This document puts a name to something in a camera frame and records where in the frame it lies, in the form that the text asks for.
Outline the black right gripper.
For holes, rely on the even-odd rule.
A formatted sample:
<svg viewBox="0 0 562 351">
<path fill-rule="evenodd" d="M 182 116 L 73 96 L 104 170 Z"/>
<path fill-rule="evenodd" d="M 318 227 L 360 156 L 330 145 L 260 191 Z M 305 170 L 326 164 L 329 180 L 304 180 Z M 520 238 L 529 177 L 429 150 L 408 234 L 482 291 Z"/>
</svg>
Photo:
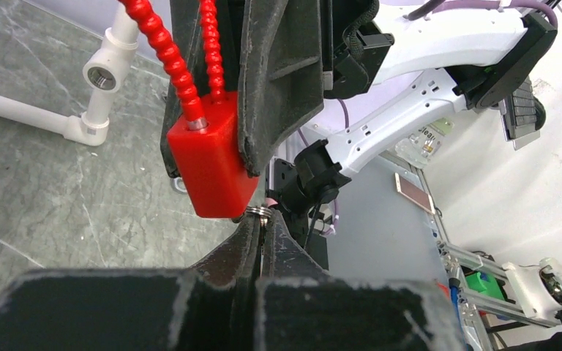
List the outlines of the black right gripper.
<svg viewBox="0 0 562 351">
<path fill-rule="evenodd" d="M 245 3 L 238 147 L 251 177 L 261 174 L 282 141 L 322 110 L 323 96 L 350 99 L 367 93 L 394 44 L 393 35 L 374 23 L 379 1 L 322 5 L 321 39 L 319 1 Z"/>
</svg>

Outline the pink smartphone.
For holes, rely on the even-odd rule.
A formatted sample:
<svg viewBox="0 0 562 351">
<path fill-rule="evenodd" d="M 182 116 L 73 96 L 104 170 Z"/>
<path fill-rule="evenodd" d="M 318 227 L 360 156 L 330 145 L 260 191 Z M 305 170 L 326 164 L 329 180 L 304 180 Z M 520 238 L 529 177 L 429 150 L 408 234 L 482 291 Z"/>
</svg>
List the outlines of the pink smartphone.
<svg viewBox="0 0 562 351">
<path fill-rule="evenodd" d="M 412 184 L 399 173 L 394 174 L 394 181 L 398 194 L 420 207 L 423 211 L 432 215 L 435 214 L 435 206 L 430 194 Z"/>
</svg>

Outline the silver padlock keys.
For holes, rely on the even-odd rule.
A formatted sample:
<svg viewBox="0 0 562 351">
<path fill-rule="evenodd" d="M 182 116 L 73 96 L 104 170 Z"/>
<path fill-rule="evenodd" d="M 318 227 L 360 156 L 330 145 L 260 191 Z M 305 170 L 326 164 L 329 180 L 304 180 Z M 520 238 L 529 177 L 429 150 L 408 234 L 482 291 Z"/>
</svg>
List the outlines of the silver padlock keys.
<svg viewBox="0 0 562 351">
<path fill-rule="evenodd" d="M 247 206 L 245 213 L 259 216 L 261 227 L 265 227 L 272 216 L 271 209 L 263 205 Z"/>
</svg>

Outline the white pvc pipe frame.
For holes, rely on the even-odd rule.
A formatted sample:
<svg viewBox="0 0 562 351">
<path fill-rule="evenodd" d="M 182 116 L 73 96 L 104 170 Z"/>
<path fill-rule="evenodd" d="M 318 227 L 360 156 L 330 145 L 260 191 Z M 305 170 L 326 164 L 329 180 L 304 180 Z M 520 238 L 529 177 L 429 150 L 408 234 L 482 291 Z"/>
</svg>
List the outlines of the white pvc pipe frame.
<svg viewBox="0 0 562 351">
<path fill-rule="evenodd" d="M 124 7 L 93 38 L 20 1 L 0 1 L 0 149 L 47 137 L 100 146 L 141 125 L 138 30 Z"/>
</svg>

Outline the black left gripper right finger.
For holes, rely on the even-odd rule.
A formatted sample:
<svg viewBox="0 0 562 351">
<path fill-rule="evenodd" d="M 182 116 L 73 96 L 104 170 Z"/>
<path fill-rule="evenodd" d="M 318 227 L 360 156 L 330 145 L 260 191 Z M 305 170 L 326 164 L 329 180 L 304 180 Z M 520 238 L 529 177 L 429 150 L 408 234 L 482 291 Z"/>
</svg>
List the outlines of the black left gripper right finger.
<svg viewBox="0 0 562 351">
<path fill-rule="evenodd" d="M 459 320 L 434 282 L 335 278 L 273 211 L 255 284 L 256 350 L 464 350 Z"/>
</svg>

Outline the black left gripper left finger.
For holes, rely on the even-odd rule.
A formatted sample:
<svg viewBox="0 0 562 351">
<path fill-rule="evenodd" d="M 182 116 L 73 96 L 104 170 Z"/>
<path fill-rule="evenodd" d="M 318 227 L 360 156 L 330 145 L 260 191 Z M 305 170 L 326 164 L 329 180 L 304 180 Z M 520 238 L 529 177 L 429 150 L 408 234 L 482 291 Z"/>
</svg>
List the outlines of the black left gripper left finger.
<svg viewBox="0 0 562 351">
<path fill-rule="evenodd" d="M 0 350 L 250 350 L 261 221 L 189 268 L 43 269 L 0 297 Z"/>
</svg>

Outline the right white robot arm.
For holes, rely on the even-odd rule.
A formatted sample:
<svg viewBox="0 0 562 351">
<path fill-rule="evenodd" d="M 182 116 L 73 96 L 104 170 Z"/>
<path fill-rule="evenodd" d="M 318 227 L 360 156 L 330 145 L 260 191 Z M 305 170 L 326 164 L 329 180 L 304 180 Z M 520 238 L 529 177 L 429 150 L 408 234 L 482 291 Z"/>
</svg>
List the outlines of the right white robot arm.
<svg viewBox="0 0 562 351">
<path fill-rule="evenodd" d="M 312 142 L 271 193 L 297 238 L 309 214 L 424 125 L 516 91 L 558 33 L 543 1 L 202 1 L 167 35 L 160 150 L 203 218 L 241 216 L 292 134 Z"/>
</svg>

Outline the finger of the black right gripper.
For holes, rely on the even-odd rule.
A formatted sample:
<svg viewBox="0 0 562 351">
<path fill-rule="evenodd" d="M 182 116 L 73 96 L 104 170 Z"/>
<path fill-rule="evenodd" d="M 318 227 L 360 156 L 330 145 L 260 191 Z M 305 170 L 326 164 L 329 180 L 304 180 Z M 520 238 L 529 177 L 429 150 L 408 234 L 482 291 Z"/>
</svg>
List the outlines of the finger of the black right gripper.
<svg viewBox="0 0 562 351">
<path fill-rule="evenodd" d="M 203 107 L 191 69 L 195 62 L 195 50 L 198 33 L 199 1 L 171 1 L 171 33 L 177 47 L 176 53 L 170 55 L 168 69 L 170 84 L 165 106 L 160 137 L 160 152 L 169 178 L 179 176 L 172 156 L 168 132 L 177 122 L 178 117 L 198 120 L 203 117 Z"/>
</svg>

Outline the red handled wrench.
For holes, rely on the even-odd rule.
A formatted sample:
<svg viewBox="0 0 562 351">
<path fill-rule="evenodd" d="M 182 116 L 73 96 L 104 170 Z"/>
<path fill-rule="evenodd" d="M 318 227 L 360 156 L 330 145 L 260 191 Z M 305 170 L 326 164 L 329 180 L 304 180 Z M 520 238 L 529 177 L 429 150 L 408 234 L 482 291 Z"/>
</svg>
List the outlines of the red handled wrench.
<svg viewBox="0 0 562 351">
<path fill-rule="evenodd" d="M 171 186 L 172 186 L 172 189 L 175 190 L 176 192 L 179 192 L 179 193 L 182 193 L 182 194 L 187 193 L 186 186 L 184 184 L 183 178 L 181 178 L 181 177 L 173 178 L 171 180 Z"/>
</svg>

